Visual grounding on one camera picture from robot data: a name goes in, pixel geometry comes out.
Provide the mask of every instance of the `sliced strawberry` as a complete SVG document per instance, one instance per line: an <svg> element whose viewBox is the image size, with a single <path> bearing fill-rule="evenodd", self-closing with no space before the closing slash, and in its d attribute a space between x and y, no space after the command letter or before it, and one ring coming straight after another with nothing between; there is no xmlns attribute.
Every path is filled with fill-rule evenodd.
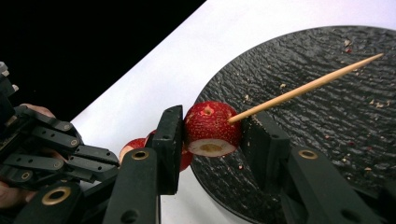
<svg viewBox="0 0 396 224"><path fill-rule="evenodd" d="M234 152L242 139L241 122L228 119L236 111L227 104L206 101L194 105L184 119L188 151L201 156L218 157Z"/></svg>
<svg viewBox="0 0 396 224"><path fill-rule="evenodd" d="M150 137L156 133L157 130L153 130L151 133L148 134L148 136L145 139L145 145L148 143L148 140L150 140ZM189 165L192 162L192 157L193 154L190 153L183 144L183 148L181 150L181 158L180 158L180 172L184 171L189 167Z"/></svg>
<svg viewBox="0 0 396 224"><path fill-rule="evenodd" d="M133 149L145 147L146 138L136 138L130 142L128 142L120 151L120 162L122 162L123 157L125 154Z"/></svg>
<svg viewBox="0 0 396 224"><path fill-rule="evenodd" d="M190 153L183 144L183 148L181 149L181 160L180 160L180 172L184 171L189 167L192 162L194 154Z"/></svg>

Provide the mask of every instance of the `strawberry slice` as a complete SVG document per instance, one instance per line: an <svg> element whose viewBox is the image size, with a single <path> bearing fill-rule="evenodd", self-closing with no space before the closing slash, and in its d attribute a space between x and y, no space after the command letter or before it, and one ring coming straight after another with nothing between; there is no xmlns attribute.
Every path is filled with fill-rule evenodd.
<svg viewBox="0 0 396 224"><path fill-rule="evenodd" d="M242 139L241 122L229 123L236 111L227 104L205 101L194 105L184 119L185 143L192 154L218 157L234 152Z"/></svg>
<svg viewBox="0 0 396 224"><path fill-rule="evenodd" d="M145 147L145 144L146 144L146 138L136 138L125 144L125 146L120 151L120 162L122 162L122 159L127 152L133 149Z"/></svg>
<svg viewBox="0 0 396 224"><path fill-rule="evenodd" d="M156 131L157 130L153 130L147 135L144 143L145 145L151 144L150 142L148 143L148 141L150 140L150 137L152 137L152 135L156 133ZM183 144L183 148L181 149L181 158L180 158L180 172L184 171L185 169L187 169L187 167L189 167L189 165L192 162L192 158L193 158L193 154L190 153Z"/></svg>

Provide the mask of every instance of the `black slate plate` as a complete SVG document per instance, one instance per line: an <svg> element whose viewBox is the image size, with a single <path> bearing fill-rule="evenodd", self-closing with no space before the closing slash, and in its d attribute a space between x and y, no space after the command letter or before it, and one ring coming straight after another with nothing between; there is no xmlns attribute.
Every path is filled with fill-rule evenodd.
<svg viewBox="0 0 396 224"><path fill-rule="evenodd" d="M225 65L196 102L221 101L242 112L381 52L363 68L267 110L293 146L320 150L350 184L378 192L396 179L395 31L334 26L283 35ZM195 156L191 168L206 192L237 216L286 222L278 196L260 191L240 149L220 158Z"/></svg>

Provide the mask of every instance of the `bamboo skewer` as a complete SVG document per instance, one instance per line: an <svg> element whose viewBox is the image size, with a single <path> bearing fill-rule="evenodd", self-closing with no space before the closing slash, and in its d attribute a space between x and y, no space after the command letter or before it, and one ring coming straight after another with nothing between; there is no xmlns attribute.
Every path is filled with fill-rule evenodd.
<svg viewBox="0 0 396 224"><path fill-rule="evenodd" d="M366 65L367 63L369 63L369 62L371 62L371 61L383 56L383 55L384 55L383 53L380 53L380 54L377 54L377 55L375 55L373 57L370 57L370 58L367 58L365 60L362 60L360 62L348 65L348 66L346 66L344 68L341 68L341 69L339 69L337 71L331 72L331 73L329 73L329 74L327 74L327 75L325 75L323 77L320 77L318 79L315 79L315 80L313 80L313 81L311 81L311 82L309 82L309 83L307 83L307 84L305 84L305 85L303 85L303 86L301 86L299 88L296 88L296 89L294 89L292 91L288 91L288 92L286 92L286 93L284 93L284 94L282 94L280 96L277 96L276 98L274 98L272 100L269 100L269 101L267 101L267 102L265 102L265 103L263 103L261 105L257 105L257 106L255 106L255 107L253 107L253 108L251 108L251 109L249 109L249 110L247 110L245 112L237 114L237 115L229 118L228 122L229 123L237 122L240 119L244 119L244 118L246 118L248 116L257 114L257 113L259 113L260 111L262 111L264 109L268 109L268 108L271 108L271 107L273 107L275 105L279 105L279 104L281 104L281 103L283 103L283 102L285 102L285 101L287 101L287 100L289 100L289 99L291 99L293 97L299 96L299 95L301 95L303 93L306 93L308 91L312 91L313 89L315 89L317 87L320 87L320 86L323 86L323 85L327 84L328 82L331 82L331 81L333 81L333 80L335 80L335 79L337 79L339 77L342 77L343 75L346 75L347 73L349 73L349 72L351 72L351 71L353 71L355 69L358 69L358 68Z"/></svg>

